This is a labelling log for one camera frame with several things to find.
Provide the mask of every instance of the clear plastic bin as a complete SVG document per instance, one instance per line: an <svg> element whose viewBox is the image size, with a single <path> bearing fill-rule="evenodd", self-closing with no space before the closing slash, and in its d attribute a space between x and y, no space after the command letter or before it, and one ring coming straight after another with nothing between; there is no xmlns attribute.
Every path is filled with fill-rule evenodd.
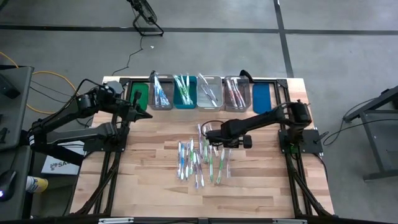
<svg viewBox="0 0 398 224"><path fill-rule="evenodd" d="M160 85L162 86L162 89L164 93L166 94L166 97L169 101L169 105L156 105L155 104L155 80L154 76L151 75L149 77L149 99L148 99L148 105L153 109L153 110L171 110L173 108L173 97L174 97L174 78L172 75L161 75L159 74L157 76Z"/></svg>
<svg viewBox="0 0 398 224"><path fill-rule="evenodd" d="M228 88L228 82L231 85L235 85L238 87L238 91L240 92L243 99L243 106L239 106L238 97L234 97L236 105L234 105L231 99L231 93ZM227 76L224 78L224 104L225 111L229 112L245 112L251 105L251 95L250 95L250 83L247 77L234 77Z"/></svg>
<svg viewBox="0 0 398 224"><path fill-rule="evenodd" d="M208 95L202 88L206 83L198 77L197 95L198 95L198 110L202 112L217 112L220 111L224 105L223 96L223 81L221 77L217 76L204 76L206 82L209 84L210 89L216 96L216 106L210 101Z"/></svg>

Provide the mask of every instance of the black floor line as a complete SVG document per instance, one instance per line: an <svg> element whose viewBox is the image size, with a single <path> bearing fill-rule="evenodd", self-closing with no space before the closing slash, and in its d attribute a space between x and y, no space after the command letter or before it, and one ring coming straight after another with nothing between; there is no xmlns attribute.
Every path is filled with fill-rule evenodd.
<svg viewBox="0 0 398 224"><path fill-rule="evenodd" d="M31 26L0 24L1 30L45 30L79 32L136 32L134 27L93 27L93 26ZM247 29L247 28L178 28L165 27L165 32L209 32L243 34L308 34L308 35L398 35L398 30L311 30L311 29ZM143 27L145 32L158 32L153 27Z"/></svg>
<svg viewBox="0 0 398 224"><path fill-rule="evenodd" d="M284 21L282 19L282 13L280 11L279 0L274 0L274 6L275 6L275 13L276 13L276 20L278 22L278 28L279 28L279 30L285 30ZM279 37L280 37L280 44L282 46L282 53L284 56L287 78L294 78L292 62L290 61L289 48L287 46L285 32L279 33Z"/></svg>

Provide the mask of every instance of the green tray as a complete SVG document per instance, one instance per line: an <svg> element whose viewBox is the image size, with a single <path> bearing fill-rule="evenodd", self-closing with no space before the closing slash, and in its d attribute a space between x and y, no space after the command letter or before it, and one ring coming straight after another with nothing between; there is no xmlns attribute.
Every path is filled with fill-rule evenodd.
<svg viewBox="0 0 398 224"><path fill-rule="evenodd" d="M138 104L140 105L141 109L146 110L148 105L148 93L149 87L145 83L133 83L132 90L130 95L130 102L134 99L134 93L139 90L141 92L141 98L138 100Z"/></svg>

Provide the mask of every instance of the plastic bin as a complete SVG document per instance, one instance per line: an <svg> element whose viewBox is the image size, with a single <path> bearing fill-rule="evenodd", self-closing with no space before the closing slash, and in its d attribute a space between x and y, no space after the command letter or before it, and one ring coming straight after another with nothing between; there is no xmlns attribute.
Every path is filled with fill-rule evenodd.
<svg viewBox="0 0 398 224"><path fill-rule="evenodd" d="M224 105L223 96L223 81L221 77L217 76L204 76L206 82L209 84L210 89L213 91L216 99L216 106L209 100L209 97L202 88L206 83L198 78L197 93L198 93L198 110L202 112L217 112L220 111Z"/></svg>
<svg viewBox="0 0 398 224"><path fill-rule="evenodd" d="M149 101L148 105L153 109L153 110L171 110L173 108L173 96L174 96L174 78L172 75L158 75L157 76L160 85L162 86L162 89L164 93L166 94L166 97L169 101L169 105L156 105L155 104L155 80L154 76L151 75L149 77Z"/></svg>
<svg viewBox="0 0 398 224"><path fill-rule="evenodd" d="M189 95L193 104L183 104L180 90L178 89L177 84L174 82L174 106L177 109L195 109L195 107L197 106L197 78L193 76L189 76Z"/></svg>
<svg viewBox="0 0 398 224"><path fill-rule="evenodd" d="M238 90L242 95L243 101L245 106L239 107L238 99L235 97L235 101L238 106L233 105L231 101L231 94L228 91L228 83L236 83L238 86ZM234 77L234 76L227 76L224 78L224 104L225 104L225 111L229 112L245 112L251 105L251 95L250 95L250 83L249 79L246 77Z"/></svg>

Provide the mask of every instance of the metal stand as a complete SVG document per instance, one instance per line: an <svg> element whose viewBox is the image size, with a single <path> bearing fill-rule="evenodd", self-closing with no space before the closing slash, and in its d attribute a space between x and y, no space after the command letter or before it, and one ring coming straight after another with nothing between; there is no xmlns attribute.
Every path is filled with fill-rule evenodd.
<svg viewBox="0 0 398 224"><path fill-rule="evenodd" d="M140 31L140 29L141 29L141 27L138 27L137 26L137 21L138 21L138 19L141 17L141 15L140 14L138 14L138 16L134 19L134 21L132 22L132 25L134 26L134 28L136 28L136 30L137 30L137 32L141 35L141 36L143 36L143 37L155 37L155 36L161 36L161 37L163 37L163 34L164 34L164 31L163 31L163 29L159 26L159 25L157 25L157 23L155 22L155 21L153 21L153 19L151 19L150 18L150 20L151 20L151 23L153 23L157 28L159 28L160 29L160 31L162 31L160 34L144 34L143 32L141 32Z"/></svg>
<svg viewBox="0 0 398 224"><path fill-rule="evenodd" d="M363 179L365 181L398 176L398 169L393 166L394 163L391 162L391 155L389 154L390 152L398 152L396 148L398 140L394 135L398 132L398 122L380 121L372 123L372 121L379 119L398 119L398 110L376 110L397 99L398 86L382 92L379 97L343 118L346 123L351 122L355 118L361 118L364 123L363 126L366 135L368 136L377 166L379 167L379 172L364 175Z"/></svg>

